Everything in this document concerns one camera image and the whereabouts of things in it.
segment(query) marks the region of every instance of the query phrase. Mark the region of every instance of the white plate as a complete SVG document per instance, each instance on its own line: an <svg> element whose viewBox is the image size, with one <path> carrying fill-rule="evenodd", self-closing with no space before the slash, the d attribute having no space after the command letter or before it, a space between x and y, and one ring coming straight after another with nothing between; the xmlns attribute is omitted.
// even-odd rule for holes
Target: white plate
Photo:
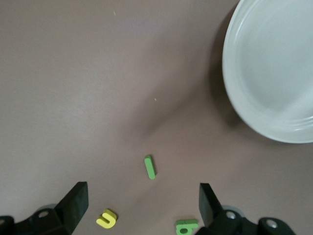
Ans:
<svg viewBox="0 0 313 235"><path fill-rule="evenodd" d="M313 0L241 0L223 50L241 118L282 142L313 142Z"/></svg>

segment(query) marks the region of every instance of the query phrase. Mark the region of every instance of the green foam piece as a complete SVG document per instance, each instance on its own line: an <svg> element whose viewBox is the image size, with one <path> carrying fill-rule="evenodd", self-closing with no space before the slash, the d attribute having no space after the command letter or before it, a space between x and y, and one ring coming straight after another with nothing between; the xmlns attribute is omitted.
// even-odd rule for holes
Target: green foam piece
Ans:
<svg viewBox="0 0 313 235"><path fill-rule="evenodd" d="M191 235L192 230L198 227L196 219L185 219L176 221L176 234L177 235Z"/></svg>
<svg viewBox="0 0 313 235"><path fill-rule="evenodd" d="M154 180L156 178L156 171L153 166L153 161L151 155L147 155L145 157L145 165L147 168L148 176L151 180Z"/></svg>

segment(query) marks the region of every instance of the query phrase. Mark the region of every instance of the brown table surface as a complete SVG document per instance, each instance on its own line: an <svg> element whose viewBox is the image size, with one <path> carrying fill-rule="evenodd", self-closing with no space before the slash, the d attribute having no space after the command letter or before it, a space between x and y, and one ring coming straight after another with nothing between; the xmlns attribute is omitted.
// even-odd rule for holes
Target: brown table surface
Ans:
<svg viewBox="0 0 313 235"><path fill-rule="evenodd" d="M74 235L174 235L178 219L203 225L204 182L254 223L311 234L313 145L257 134L224 90L237 2L0 1L0 214L21 221L87 181Z"/></svg>

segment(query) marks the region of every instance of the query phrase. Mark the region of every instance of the black plastic part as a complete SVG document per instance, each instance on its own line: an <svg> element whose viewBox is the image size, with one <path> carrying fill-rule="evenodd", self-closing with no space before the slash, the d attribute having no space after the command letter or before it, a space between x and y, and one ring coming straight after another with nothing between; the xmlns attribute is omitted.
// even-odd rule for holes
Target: black plastic part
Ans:
<svg viewBox="0 0 313 235"><path fill-rule="evenodd" d="M199 209L206 227L223 211L223 207L209 184L200 184Z"/></svg>
<svg viewBox="0 0 313 235"><path fill-rule="evenodd" d="M273 220L277 224L277 228L271 228L267 225L268 220ZM295 235L292 229L282 220L276 218L261 218L258 225L259 231L263 235Z"/></svg>
<svg viewBox="0 0 313 235"><path fill-rule="evenodd" d="M261 218L256 225L236 211L224 210L209 184L200 184L199 210L205 227L196 235L295 235L291 228L276 218ZM276 222L272 228L267 220Z"/></svg>
<svg viewBox="0 0 313 235"><path fill-rule="evenodd" d="M14 223L0 216L0 235L70 235L88 208L87 182L78 182L54 209L42 209Z"/></svg>
<svg viewBox="0 0 313 235"><path fill-rule="evenodd" d="M87 182L78 182L54 209L62 224L72 234L88 205Z"/></svg>

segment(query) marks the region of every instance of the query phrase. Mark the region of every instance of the ceramic plate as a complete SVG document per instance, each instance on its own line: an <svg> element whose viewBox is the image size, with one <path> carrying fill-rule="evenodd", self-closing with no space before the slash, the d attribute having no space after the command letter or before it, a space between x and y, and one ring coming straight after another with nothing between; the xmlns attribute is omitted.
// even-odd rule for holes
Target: ceramic plate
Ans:
<svg viewBox="0 0 313 235"><path fill-rule="evenodd" d="M241 118L282 142L313 142L313 0L241 0L223 50Z"/></svg>

